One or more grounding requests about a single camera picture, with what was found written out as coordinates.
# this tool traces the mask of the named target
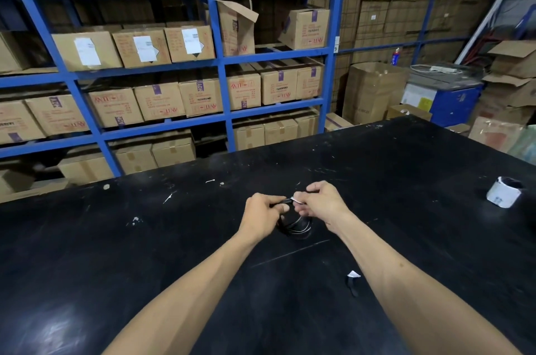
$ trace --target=yellow sticker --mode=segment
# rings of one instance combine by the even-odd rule
[[[423,111],[430,112],[430,109],[432,108],[433,101],[429,100],[428,98],[421,98],[419,101],[419,105],[417,107],[419,109],[422,109]]]

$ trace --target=tape roll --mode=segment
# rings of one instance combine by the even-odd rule
[[[510,208],[521,195],[522,182],[511,177],[499,177],[486,194],[488,201],[501,208]]]

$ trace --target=black tabletop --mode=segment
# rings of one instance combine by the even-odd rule
[[[485,199],[500,175],[527,189],[511,209]],[[536,353],[536,168],[412,117],[0,205],[0,353],[100,353],[234,234],[248,196],[290,196],[322,179],[399,253]],[[320,221],[303,241],[274,231],[192,353],[408,353],[364,277],[352,296],[352,270],[361,274]]]

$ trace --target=blue metal shelving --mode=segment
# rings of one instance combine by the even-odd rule
[[[217,58],[214,60],[199,60],[199,61],[187,61],[184,63],[173,63],[169,65],[159,65],[143,68],[113,68],[108,70],[98,70],[94,72],[69,72],[65,67],[65,64],[59,55],[59,52],[52,40],[50,31],[45,22],[44,16],[39,8],[39,5],[36,0],[21,0],[25,6],[28,14],[30,15],[31,20],[33,21],[37,31],[41,35],[41,38],[44,41],[45,46],[47,47],[52,60],[57,66],[57,73],[47,73],[47,74],[33,74],[33,75],[19,75],[13,77],[0,77],[0,88],[8,87],[17,87],[17,86],[27,86],[27,85],[41,85],[54,82],[64,82],[67,84],[71,94],[73,95],[84,119],[88,123],[90,128],[90,135],[78,135],[73,137],[67,137],[62,139],[49,139],[43,141],[32,141],[27,142],[21,145],[15,146],[6,146],[0,147],[0,158],[16,156],[26,153],[34,153],[45,150],[52,150],[57,148],[65,147],[74,147],[86,144],[97,143],[99,148],[101,148],[104,157],[115,176],[122,175],[119,164],[117,163],[113,152],[108,147],[107,142],[115,139],[134,137],[140,135],[154,134],[157,132],[163,132],[168,130],[174,130],[179,128],[187,128],[195,125],[202,125],[217,121],[224,121],[227,129],[227,138],[229,144],[229,151],[235,151],[235,142],[234,142],[234,133],[233,133],[233,119],[244,118],[248,116],[255,116],[260,114],[269,114],[276,113],[280,111],[297,109],[309,106],[320,106],[320,119],[319,119],[319,131],[323,131],[325,116],[329,111],[331,103],[331,93],[332,93],[332,78],[334,71],[334,54],[333,49],[335,47],[335,41],[337,32],[339,30],[340,22],[340,13],[342,8],[342,0],[330,0],[330,21],[328,27],[328,35],[326,41],[326,47],[319,49],[309,49],[309,50],[292,50],[292,51],[279,51],[276,49],[271,49],[266,53],[251,54],[246,56],[236,56],[236,57],[224,57],[223,48],[220,40],[220,26],[219,26],[219,17],[218,9],[216,6],[216,0],[207,0],[209,4],[209,13],[211,19],[211,28],[214,36],[214,46],[216,48]],[[464,38],[453,38],[453,39],[444,39],[444,40],[424,40],[424,33],[427,26],[427,22],[430,18],[430,14],[433,7],[433,0],[430,1],[428,7],[427,16],[425,18],[425,23],[422,28],[422,32],[419,35],[419,40],[412,43],[400,43],[400,46],[416,46],[415,57],[417,57],[418,51],[422,44],[430,42],[442,42],[442,41],[451,41],[451,40],[463,40]],[[360,49],[351,49],[341,51],[357,51],[357,50],[373,50],[387,47],[399,46],[398,44],[389,44],[385,46],[376,46],[376,47],[363,47]],[[229,103],[228,88],[226,85],[226,75],[225,75],[225,66],[228,64],[236,63],[247,63],[251,61],[268,61],[268,60],[277,60],[285,58],[295,58],[295,57],[319,57],[325,56],[325,67],[324,67],[324,77],[322,82],[322,94],[314,99],[302,100],[302,101],[293,101],[269,106],[263,106],[258,108],[250,108],[238,111],[231,111],[231,106]],[[145,125],[132,127],[132,128],[123,128],[123,129],[114,129],[106,130],[100,128],[97,124],[97,120],[94,118],[91,109],[87,105],[87,101],[84,95],[81,93],[77,85],[77,80],[80,79],[95,79],[100,77],[115,77],[119,75],[130,75],[138,73],[150,73],[150,72],[161,72],[161,71],[170,71],[170,70],[181,70],[187,68],[201,68],[201,67],[217,67],[218,74],[220,77],[220,89],[221,96],[223,101],[224,112],[220,114],[213,115],[203,115],[193,118],[180,119],[180,120],[165,120],[163,123],[151,124],[146,123]]]

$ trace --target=hand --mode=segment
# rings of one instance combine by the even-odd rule
[[[276,227],[279,216],[289,210],[287,204],[278,204],[270,208],[270,204],[283,201],[286,197],[266,196],[258,192],[245,202],[244,215],[238,233],[253,243],[260,242],[270,235]]]
[[[335,232],[335,222],[351,211],[348,209],[337,189],[327,181],[312,183],[307,191],[319,191],[318,194],[297,191],[294,198],[303,204],[294,202],[294,209],[301,216],[316,216],[326,223],[327,229]]]

